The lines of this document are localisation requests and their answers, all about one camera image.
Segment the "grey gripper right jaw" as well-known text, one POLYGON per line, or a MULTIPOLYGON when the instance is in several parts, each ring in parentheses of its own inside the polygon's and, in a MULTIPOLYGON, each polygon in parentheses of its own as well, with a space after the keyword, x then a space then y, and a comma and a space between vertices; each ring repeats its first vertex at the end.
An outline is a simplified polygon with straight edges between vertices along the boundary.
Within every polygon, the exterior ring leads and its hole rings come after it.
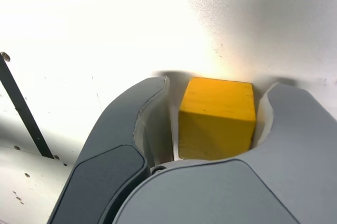
POLYGON ((276 83, 251 150, 151 176, 114 222, 336 223, 336 119, 308 91, 276 83))

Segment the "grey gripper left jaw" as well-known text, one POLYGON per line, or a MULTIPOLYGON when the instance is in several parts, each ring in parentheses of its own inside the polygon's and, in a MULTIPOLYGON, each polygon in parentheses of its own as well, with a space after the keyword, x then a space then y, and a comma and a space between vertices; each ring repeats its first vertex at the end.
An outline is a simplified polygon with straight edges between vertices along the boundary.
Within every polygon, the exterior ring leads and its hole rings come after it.
POLYGON ((133 85, 103 111, 90 132, 49 223, 112 223, 151 169, 174 159, 170 81, 133 85))

